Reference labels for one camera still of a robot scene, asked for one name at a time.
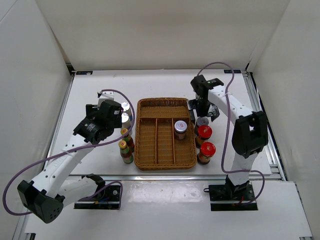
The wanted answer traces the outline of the white lid jar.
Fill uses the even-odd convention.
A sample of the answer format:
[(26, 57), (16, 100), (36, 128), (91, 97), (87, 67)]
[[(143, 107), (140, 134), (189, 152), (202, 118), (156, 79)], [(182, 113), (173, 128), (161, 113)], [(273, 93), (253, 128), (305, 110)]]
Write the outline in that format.
[(174, 136), (178, 140), (183, 140), (186, 137), (188, 125), (183, 120), (178, 120), (174, 124)]
[(207, 117), (198, 117), (195, 121), (194, 130), (197, 131), (200, 126), (208, 125), (209, 120)]

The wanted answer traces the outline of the wicker divided basket tray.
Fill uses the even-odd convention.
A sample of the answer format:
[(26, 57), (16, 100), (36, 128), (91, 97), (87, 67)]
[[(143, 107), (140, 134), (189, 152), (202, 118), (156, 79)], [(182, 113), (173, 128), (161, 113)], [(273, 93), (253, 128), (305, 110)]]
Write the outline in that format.
[[(186, 136), (175, 138), (174, 124), (187, 123)], [(179, 97), (143, 98), (137, 103), (134, 163), (141, 171), (184, 170), (196, 165), (194, 125), (188, 100)]]

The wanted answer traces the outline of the green label sauce bottle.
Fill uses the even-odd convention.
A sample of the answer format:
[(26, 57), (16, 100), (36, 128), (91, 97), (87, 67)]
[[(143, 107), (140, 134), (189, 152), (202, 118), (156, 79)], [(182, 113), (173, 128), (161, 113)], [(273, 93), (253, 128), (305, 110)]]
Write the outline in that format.
[(127, 143), (124, 140), (121, 140), (118, 143), (118, 146), (119, 146), (120, 156), (123, 162), (126, 164), (132, 163), (134, 160), (134, 157), (130, 148), (127, 146)]
[(131, 150), (131, 152), (134, 153), (135, 152), (135, 144), (134, 144), (134, 140), (131, 137), (128, 129), (127, 128), (122, 128), (120, 130), (120, 133), (122, 135), (122, 139), (126, 142), (127, 146)]

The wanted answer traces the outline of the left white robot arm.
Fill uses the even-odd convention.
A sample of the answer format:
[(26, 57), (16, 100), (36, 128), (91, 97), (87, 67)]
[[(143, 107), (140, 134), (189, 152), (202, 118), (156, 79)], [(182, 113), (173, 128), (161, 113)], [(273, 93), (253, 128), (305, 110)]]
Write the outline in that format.
[(122, 112), (121, 104), (110, 99), (102, 101), (98, 107), (86, 105), (86, 116), (73, 130), (61, 156), (54, 158), (32, 180), (23, 180), (17, 186), (23, 206), (49, 224), (64, 207), (74, 202), (103, 198), (106, 182), (98, 175), (85, 175), (70, 185), (64, 182), (95, 145), (121, 127)]

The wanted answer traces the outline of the silver lid shaker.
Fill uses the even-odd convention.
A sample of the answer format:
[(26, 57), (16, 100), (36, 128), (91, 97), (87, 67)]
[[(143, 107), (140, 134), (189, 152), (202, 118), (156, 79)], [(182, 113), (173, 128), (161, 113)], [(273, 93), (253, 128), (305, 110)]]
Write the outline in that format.
[(123, 108), (123, 112), (128, 114), (130, 123), (132, 124), (133, 123), (133, 112), (132, 112), (132, 108), (131, 108), (130, 104), (127, 101), (125, 101), (125, 102), (121, 103), (121, 107)]
[(129, 115), (125, 112), (121, 114), (121, 123), (122, 123), (122, 128), (126, 128), (128, 130), (130, 129), (129, 134), (132, 135), (133, 134), (132, 123), (130, 121)]

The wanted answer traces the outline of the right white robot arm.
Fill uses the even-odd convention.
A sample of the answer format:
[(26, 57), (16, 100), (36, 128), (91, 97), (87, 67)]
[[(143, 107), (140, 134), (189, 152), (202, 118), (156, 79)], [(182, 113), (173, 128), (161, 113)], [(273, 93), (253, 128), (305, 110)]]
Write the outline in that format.
[(234, 160), (231, 170), (223, 172), (226, 173), (224, 193), (230, 200), (236, 200), (247, 189), (253, 163), (268, 144), (267, 116), (243, 105), (218, 78), (206, 80), (201, 74), (190, 84), (196, 94), (192, 108), (198, 117), (209, 117), (211, 106), (216, 106), (227, 116), (227, 124), (233, 125)]

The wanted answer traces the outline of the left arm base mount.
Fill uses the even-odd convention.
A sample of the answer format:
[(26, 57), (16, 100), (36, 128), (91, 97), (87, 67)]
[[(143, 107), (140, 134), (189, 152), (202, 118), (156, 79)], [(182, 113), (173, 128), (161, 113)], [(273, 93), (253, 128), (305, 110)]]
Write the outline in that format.
[(113, 181), (97, 196), (89, 200), (75, 202), (75, 210), (119, 210), (123, 193), (123, 185), (119, 181)]

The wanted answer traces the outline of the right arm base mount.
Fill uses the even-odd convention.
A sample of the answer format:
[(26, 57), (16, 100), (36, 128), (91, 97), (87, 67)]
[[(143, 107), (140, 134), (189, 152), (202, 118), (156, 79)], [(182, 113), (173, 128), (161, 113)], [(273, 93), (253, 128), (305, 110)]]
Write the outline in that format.
[(252, 184), (240, 192), (232, 193), (227, 184), (211, 184), (203, 189), (209, 194), (212, 212), (257, 211), (258, 206)]

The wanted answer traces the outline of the red lid chili jar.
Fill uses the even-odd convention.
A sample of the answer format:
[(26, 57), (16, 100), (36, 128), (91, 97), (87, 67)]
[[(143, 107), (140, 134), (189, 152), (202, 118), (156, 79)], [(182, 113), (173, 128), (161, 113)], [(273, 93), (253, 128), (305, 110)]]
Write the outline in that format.
[(211, 142), (204, 142), (199, 149), (197, 154), (197, 161), (201, 165), (206, 165), (211, 161), (211, 158), (216, 153), (216, 147)]
[(212, 136), (213, 130), (209, 125), (201, 125), (197, 129), (195, 144), (197, 148), (206, 142)]

